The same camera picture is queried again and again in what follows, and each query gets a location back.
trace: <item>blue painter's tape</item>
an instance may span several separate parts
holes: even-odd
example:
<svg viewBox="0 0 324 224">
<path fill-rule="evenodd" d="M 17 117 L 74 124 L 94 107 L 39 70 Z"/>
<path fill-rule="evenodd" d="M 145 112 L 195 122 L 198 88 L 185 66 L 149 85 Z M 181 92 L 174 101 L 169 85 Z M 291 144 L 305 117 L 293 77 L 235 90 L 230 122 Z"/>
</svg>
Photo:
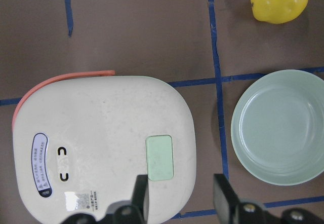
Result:
<svg viewBox="0 0 324 224">
<path fill-rule="evenodd" d="M 198 216 L 206 216 L 206 215 L 216 215 L 216 210 L 199 210 L 199 211 L 192 211 L 187 212 L 183 215 L 180 213 L 176 214 L 171 219 L 182 219 L 182 218 L 190 218 L 190 217 L 198 217 Z"/>
<path fill-rule="evenodd" d="M 200 80 L 189 80 L 189 81 L 174 81 L 168 84 L 172 87 L 185 87 L 185 86 L 199 86 L 199 85 L 210 85 L 215 83 L 215 78 L 200 79 Z"/>
<path fill-rule="evenodd" d="M 324 196 L 295 199 L 295 200 L 277 201 L 277 202 L 265 203 L 264 205 L 266 208 L 274 208 L 274 207 L 282 207 L 282 206 L 288 206 L 288 205 L 316 203 L 316 202 L 322 202 L 322 201 L 324 201 Z"/>
<path fill-rule="evenodd" d="M 67 28 L 69 31 L 69 37 L 71 37 L 73 32 L 73 15 L 72 15 L 72 8 L 71 8 L 71 0 L 65 0 L 65 11 L 66 11 L 66 21 L 67 21 Z"/>
<path fill-rule="evenodd" d="M 215 79 L 216 79 L 218 127 L 220 133 L 220 141 L 221 141 L 222 166 L 223 166 L 223 173 L 228 179 L 229 174 L 228 174 L 226 132 L 225 132 L 225 122 L 224 122 L 223 87 L 222 87 L 222 76 L 221 76 L 221 68 L 219 63 L 219 56 L 216 48 L 217 31 L 216 31 L 216 16 L 215 16 L 215 9 L 214 9 L 214 0 L 208 0 L 208 4 L 209 4 L 208 5 L 209 21 L 211 25 L 213 61 L 214 61 Z"/>
<path fill-rule="evenodd" d="M 12 98 L 0 100 L 0 106 L 15 105 L 18 104 L 21 98 Z"/>
<path fill-rule="evenodd" d="M 275 208 L 275 207 L 283 207 L 283 206 L 290 206 L 290 205 L 310 204 L 310 203 L 316 203 L 316 202 L 324 202 L 324 196 L 270 202 L 270 203 L 264 203 L 264 205 L 266 208 Z M 216 214 L 217 214 L 216 211 L 213 209 L 212 210 L 199 210 L 199 211 L 188 212 L 183 215 L 178 213 L 174 217 L 172 217 L 172 219 L 181 219 L 181 218 L 198 217 L 198 216 L 205 216 L 205 215 L 216 215 Z"/>
<path fill-rule="evenodd" d="M 238 74 L 236 76 L 225 76 L 222 77 L 222 82 L 257 80 L 261 77 L 264 77 L 265 75 L 265 73 L 248 73 Z"/>
<path fill-rule="evenodd" d="M 315 72 L 324 72 L 324 67 L 315 67 L 315 68 L 301 68 L 299 70 L 315 73 Z"/>
</svg>

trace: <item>brown table surface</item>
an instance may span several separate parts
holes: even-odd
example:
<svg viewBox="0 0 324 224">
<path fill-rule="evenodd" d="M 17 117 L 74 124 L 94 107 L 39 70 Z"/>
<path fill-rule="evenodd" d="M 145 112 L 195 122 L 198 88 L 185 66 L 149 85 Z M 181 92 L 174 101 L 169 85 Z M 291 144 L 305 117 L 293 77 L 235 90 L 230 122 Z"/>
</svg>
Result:
<svg viewBox="0 0 324 224">
<path fill-rule="evenodd" d="M 180 82 L 171 85 L 191 109 L 196 184 L 179 218 L 168 223 L 218 223 L 211 211 L 212 179 L 223 172 L 222 164 L 241 198 L 278 206 L 269 208 L 276 215 L 293 203 L 324 218 L 324 174 L 295 186 L 267 184 L 241 165 L 230 137 L 234 107 L 256 81 L 245 74 L 257 78 L 259 73 L 319 67 L 312 71 L 324 78 L 323 0 L 309 0 L 297 19 L 282 25 L 256 21 L 249 0 L 209 1 L 71 0 L 74 28 L 69 38 L 64 0 L 0 0 L 0 223 L 38 223 L 18 193 L 11 135 L 17 100 L 9 99 L 59 74 L 107 69 Z M 209 7 L 216 13 L 216 71 L 225 77 L 222 83 L 215 79 Z M 223 100 L 221 133 L 217 99 Z M 223 157 L 220 135 L 227 146 Z"/>
</svg>

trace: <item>yellow plastic potato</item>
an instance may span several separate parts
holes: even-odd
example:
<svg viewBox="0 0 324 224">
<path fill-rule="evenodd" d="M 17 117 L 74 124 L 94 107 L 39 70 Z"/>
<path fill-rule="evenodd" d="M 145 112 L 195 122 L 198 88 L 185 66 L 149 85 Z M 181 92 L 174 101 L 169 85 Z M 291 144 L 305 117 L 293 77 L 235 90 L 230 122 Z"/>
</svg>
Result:
<svg viewBox="0 0 324 224">
<path fill-rule="evenodd" d="M 254 17 L 259 21 L 281 24 L 297 18 L 308 0 L 251 0 Z"/>
</svg>

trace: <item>light green bowl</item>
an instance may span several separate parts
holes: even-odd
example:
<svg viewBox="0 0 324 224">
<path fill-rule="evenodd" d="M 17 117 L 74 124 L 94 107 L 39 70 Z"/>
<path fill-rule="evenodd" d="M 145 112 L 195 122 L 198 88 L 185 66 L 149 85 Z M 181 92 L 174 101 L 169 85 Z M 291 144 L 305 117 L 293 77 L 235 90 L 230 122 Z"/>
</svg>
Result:
<svg viewBox="0 0 324 224">
<path fill-rule="evenodd" d="M 324 171 L 324 81 L 299 70 L 270 73 L 253 83 L 234 110 L 231 137 L 255 177 L 294 185 Z"/>
</svg>

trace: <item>orange handle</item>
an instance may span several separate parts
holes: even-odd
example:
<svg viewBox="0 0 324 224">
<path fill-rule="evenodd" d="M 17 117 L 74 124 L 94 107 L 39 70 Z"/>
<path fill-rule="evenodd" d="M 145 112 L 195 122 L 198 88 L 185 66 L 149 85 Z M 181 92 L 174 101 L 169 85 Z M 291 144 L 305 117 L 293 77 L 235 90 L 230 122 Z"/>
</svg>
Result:
<svg viewBox="0 0 324 224">
<path fill-rule="evenodd" d="M 45 80 L 35 87 L 33 87 L 31 90 L 29 90 L 19 101 L 17 104 L 17 107 L 14 112 L 14 116 L 12 118 L 12 130 L 14 130 L 14 125 L 16 121 L 17 114 L 21 108 L 21 106 L 24 104 L 24 102 L 37 90 L 40 88 L 47 86 L 51 83 L 57 82 L 57 81 L 63 81 L 68 79 L 74 79 L 74 78 L 80 78 L 80 77 L 96 77 L 96 76 L 114 76 L 115 70 L 102 70 L 102 71 L 92 71 L 92 72 L 76 72 L 76 73 L 67 73 L 62 74 L 60 76 L 55 76 L 53 78 L 50 78 L 48 80 Z"/>
</svg>

